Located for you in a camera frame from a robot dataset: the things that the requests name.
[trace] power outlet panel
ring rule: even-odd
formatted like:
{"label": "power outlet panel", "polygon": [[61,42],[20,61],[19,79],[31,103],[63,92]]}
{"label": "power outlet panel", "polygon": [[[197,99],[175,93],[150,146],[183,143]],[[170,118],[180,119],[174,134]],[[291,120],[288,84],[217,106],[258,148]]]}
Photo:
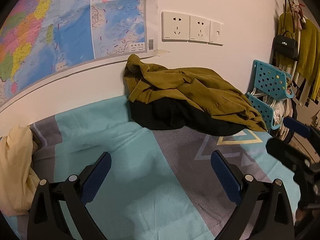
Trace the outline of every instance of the power outlet panel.
{"label": "power outlet panel", "polygon": [[174,12],[162,12],[161,17],[163,40],[189,40],[189,15]]}
{"label": "power outlet panel", "polygon": [[223,45],[223,24],[210,21],[210,43]]}
{"label": "power outlet panel", "polygon": [[210,20],[190,16],[190,40],[209,42]]}

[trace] pile of clothes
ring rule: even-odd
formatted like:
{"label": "pile of clothes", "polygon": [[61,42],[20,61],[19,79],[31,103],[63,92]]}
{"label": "pile of clothes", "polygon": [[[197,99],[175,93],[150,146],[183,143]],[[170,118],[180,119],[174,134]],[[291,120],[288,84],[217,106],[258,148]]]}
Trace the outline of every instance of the pile of clothes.
{"label": "pile of clothes", "polygon": [[214,136],[244,128],[266,131],[260,113],[246,96],[206,68],[167,69],[130,55],[124,71],[132,119],[152,130],[184,125]]}

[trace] blue grip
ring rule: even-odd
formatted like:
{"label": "blue grip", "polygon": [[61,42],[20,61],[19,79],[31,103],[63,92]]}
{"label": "blue grip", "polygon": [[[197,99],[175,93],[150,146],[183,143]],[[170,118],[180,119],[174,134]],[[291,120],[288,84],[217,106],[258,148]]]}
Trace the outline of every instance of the blue grip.
{"label": "blue grip", "polygon": [[80,200],[84,205],[94,199],[110,168],[111,155],[106,153],[82,185]]}
{"label": "blue grip", "polygon": [[304,138],[310,138],[310,127],[295,120],[292,117],[286,117],[283,120],[283,124],[285,127],[295,131],[297,134],[301,135]]}
{"label": "blue grip", "polygon": [[211,154],[211,167],[216,173],[229,200],[239,206],[242,200],[241,185],[216,151]]}

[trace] yellow sweater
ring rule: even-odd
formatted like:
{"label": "yellow sweater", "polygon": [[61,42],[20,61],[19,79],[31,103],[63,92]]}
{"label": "yellow sweater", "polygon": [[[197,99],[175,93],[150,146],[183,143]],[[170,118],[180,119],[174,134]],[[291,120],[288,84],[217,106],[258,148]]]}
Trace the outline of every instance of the yellow sweater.
{"label": "yellow sweater", "polygon": [[246,96],[211,69],[167,69],[143,63],[132,54],[124,70],[124,80],[131,102],[148,104],[164,97],[186,100],[213,119],[243,124],[254,131],[266,130],[260,113]]}
{"label": "yellow sweater", "polygon": [[[279,17],[278,35],[284,24],[284,30],[293,34],[292,16],[287,13],[284,23],[284,13]],[[287,58],[279,53],[276,54],[276,66],[282,64],[293,68],[294,60]],[[310,83],[314,83],[311,99],[315,100],[320,88],[320,32],[318,28],[310,21],[306,20],[306,28],[301,30],[299,60],[297,62],[298,71]]]}

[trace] blue wall organizer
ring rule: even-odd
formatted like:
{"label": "blue wall organizer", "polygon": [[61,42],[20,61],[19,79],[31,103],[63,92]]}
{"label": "blue wall organizer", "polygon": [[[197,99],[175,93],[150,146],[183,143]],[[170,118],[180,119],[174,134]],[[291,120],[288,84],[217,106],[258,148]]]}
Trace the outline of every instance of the blue wall organizer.
{"label": "blue wall organizer", "polygon": [[[254,81],[255,88],[273,97],[275,100],[293,98],[294,94],[292,89],[289,89],[290,93],[287,92],[286,76],[291,79],[290,74],[259,60],[254,60],[253,66],[256,68],[256,77]],[[265,104],[250,93],[247,93],[247,96],[252,106],[261,114],[264,122],[266,123],[267,129],[271,128],[275,130],[281,126],[282,120],[280,124],[273,125],[273,109],[269,105]]]}

